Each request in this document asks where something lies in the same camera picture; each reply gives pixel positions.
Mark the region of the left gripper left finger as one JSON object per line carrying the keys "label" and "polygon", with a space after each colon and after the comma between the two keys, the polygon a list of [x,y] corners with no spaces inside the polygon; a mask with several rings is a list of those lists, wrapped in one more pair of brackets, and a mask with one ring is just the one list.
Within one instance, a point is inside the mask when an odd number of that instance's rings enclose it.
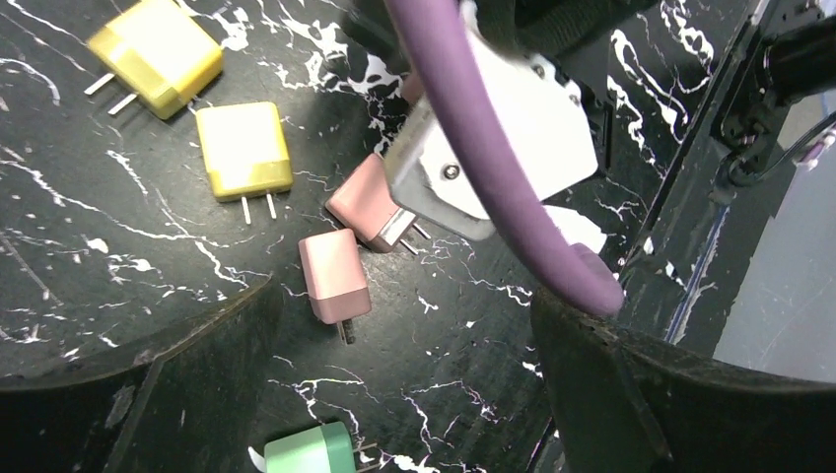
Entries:
{"label": "left gripper left finger", "polygon": [[241,472],[279,338],[274,279],[143,338],[1,381],[5,472]]}

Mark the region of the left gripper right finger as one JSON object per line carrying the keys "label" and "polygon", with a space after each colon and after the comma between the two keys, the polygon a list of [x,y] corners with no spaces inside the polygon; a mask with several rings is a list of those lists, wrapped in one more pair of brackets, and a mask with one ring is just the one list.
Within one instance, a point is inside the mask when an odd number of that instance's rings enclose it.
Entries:
{"label": "left gripper right finger", "polygon": [[575,472],[831,472],[835,387],[723,363],[586,314],[530,313]]}

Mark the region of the pink plug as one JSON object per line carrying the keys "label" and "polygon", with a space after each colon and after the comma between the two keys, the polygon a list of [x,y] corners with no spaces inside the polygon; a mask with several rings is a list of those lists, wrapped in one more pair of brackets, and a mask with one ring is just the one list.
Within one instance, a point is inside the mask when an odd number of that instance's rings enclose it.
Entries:
{"label": "pink plug", "polygon": [[313,314],[336,326],[345,344],[353,344],[353,319],[372,309],[354,232],[341,229],[308,236],[298,242],[298,250]]}

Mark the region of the pink plug adapter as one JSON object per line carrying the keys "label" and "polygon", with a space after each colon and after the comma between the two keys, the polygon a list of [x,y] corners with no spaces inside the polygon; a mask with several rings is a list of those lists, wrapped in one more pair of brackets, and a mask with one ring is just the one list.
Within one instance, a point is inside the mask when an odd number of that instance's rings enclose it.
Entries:
{"label": "pink plug adapter", "polygon": [[417,216],[390,196],[383,157],[369,154],[325,202],[325,208],[371,251],[389,253],[414,227]]}

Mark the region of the yellow plug adapter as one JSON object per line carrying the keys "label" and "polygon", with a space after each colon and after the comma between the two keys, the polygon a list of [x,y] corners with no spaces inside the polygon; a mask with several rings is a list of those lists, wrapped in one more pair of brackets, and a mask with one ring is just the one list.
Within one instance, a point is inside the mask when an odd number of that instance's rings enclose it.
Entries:
{"label": "yellow plug adapter", "polygon": [[258,101],[200,108],[195,112],[200,149],[211,192],[218,202],[238,201],[244,221],[248,200],[263,196],[277,218],[273,195],[294,184],[292,160],[277,105]]}

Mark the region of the yellow plug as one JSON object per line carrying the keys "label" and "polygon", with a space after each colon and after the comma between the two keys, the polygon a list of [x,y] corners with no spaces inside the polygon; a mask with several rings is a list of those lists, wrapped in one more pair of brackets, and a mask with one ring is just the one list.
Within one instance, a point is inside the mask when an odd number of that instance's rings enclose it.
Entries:
{"label": "yellow plug", "polygon": [[223,48],[176,2],[145,0],[107,22],[88,49],[151,112],[167,120],[223,70]]}

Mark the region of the black motor on base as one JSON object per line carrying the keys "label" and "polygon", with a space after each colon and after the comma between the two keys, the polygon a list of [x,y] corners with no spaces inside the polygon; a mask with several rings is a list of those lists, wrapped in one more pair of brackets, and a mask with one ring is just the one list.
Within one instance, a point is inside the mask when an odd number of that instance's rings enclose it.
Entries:
{"label": "black motor on base", "polygon": [[767,90],[780,105],[835,89],[835,18],[781,34],[765,50]]}

